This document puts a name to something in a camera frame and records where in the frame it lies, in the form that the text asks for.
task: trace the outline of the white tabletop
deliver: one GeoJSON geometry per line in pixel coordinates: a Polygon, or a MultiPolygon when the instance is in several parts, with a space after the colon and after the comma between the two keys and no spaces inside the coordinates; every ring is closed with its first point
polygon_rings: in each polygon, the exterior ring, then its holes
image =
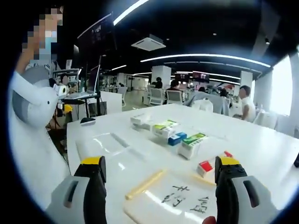
{"type": "Polygon", "coordinates": [[[97,117],[93,126],[81,127],[79,121],[69,123],[67,148],[72,175],[80,164],[76,141],[104,133],[116,134],[127,145],[127,151],[105,152],[109,223],[133,223],[122,212],[124,196],[145,177],[164,168],[194,174],[199,162],[225,150],[240,161],[248,175],[254,175],[269,189],[278,209],[286,206],[299,185],[299,170],[293,166],[299,151],[298,139],[246,121],[176,104],[97,117]],[[151,114],[155,122],[174,120],[182,124],[182,131],[187,134],[203,132],[217,140],[211,148],[201,150],[199,158],[187,161],[176,155],[174,148],[157,142],[150,132],[132,128],[130,117],[142,113],[151,114]]]}

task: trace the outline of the monitor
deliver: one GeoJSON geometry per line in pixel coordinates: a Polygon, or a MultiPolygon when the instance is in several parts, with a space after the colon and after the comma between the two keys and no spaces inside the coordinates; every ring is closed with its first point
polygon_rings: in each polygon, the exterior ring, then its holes
{"type": "Polygon", "coordinates": [[[189,74],[176,74],[175,79],[180,82],[189,82],[189,74]]]}
{"type": "Polygon", "coordinates": [[[87,90],[89,91],[96,91],[96,83],[98,80],[98,70],[93,70],[90,72],[88,82],[87,82],[87,90]]]}
{"type": "Polygon", "coordinates": [[[85,61],[92,60],[94,54],[104,55],[116,50],[112,14],[108,14],[92,24],[78,37],[78,47],[85,61]]]}
{"type": "Polygon", "coordinates": [[[202,72],[194,71],[192,75],[192,80],[200,83],[209,83],[210,75],[202,72]]]}

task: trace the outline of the white pillar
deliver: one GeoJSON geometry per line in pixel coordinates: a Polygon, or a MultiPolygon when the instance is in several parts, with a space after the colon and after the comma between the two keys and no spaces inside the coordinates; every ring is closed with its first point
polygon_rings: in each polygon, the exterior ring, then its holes
{"type": "Polygon", "coordinates": [[[117,84],[118,83],[122,83],[122,84],[125,84],[125,74],[124,73],[118,73],[117,74],[117,84]]]}
{"type": "Polygon", "coordinates": [[[246,85],[251,88],[252,85],[252,73],[248,71],[241,71],[241,86],[246,85]]]}
{"type": "Polygon", "coordinates": [[[162,79],[163,87],[169,86],[171,68],[164,65],[154,66],[152,69],[151,82],[155,82],[157,77],[162,79]]]}

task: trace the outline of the man in white shirt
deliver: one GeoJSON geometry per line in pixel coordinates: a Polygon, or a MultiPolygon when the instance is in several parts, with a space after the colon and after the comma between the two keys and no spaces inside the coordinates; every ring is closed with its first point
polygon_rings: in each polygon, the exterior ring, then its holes
{"type": "Polygon", "coordinates": [[[250,98],[251,89],[249,86],[243,85],[240,87],[239,97],[242,101],[242,115],[235,114],[235,118],[253,122],[256,118],[256,107],[250,98]]]}

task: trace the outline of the small box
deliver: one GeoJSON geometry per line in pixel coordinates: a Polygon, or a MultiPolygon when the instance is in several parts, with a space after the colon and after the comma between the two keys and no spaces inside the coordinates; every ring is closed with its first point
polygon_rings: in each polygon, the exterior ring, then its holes
{"type": "Polygon", "coordinates": [[[148,121],[150,119],[149,115],[146,115],[144,113],[142,114],[138,114],[136,116],[133,116],[130,118],[131,123],[135,126],[141,126],[142,124],[144,124],[146,121],[148,121]]]}
{"type": "Polygon", "coordinates": [[[187,134],[186,134],[186,133],[184,133],[184,132],[179,132],[179,133],[176,133],[176,135],[177,135],[178,137],[180,137],[180,139],[181,139],[181,140],[183,140],[183,139],[186,139],[186,138],[187,138],[187,134]]]}
{"type": "Polygon", "coordinates": [[[156,124],[152,127],[152,132],[154,135],[162,137],[164,139],[169,139],[175,134],[175,130],[172,128],[178,125],[177,122],[172,120],[167,120],[161,124],[156,124]]]}
{"type": "Polygon", "coordinates": [[[171,145],[171,146],[175,146],[177,145],[178,143],[180,143],[182,141],[182,139],[177,136],[176,134],[175,135],[172,135],[169,139],[168,139],[168,145],[171,145]]]}
{"type": "MultiPolygon", "coordinates": [[[[227,156],[227,157],[233,157],[232,154],[230,154],[227,151],[224,151],[224,153],[218,155],[218,156],[227,156]]],[[[216,161],[216,156],[213,157],[210,160],[203,161],[198,164],[197,166],[197,172],[201,177],[204,177],[207,172],[213,170],[215,168],[215,161],[216,161]]]]}
{"type": "Polygon", "coordinates": [[[178,154],[184,156],[188,160],[191,159],[199,150],[199,145],[205,137],[205,134],[198,133],[183,139],[182,146],[178,149],[178,154]]]}

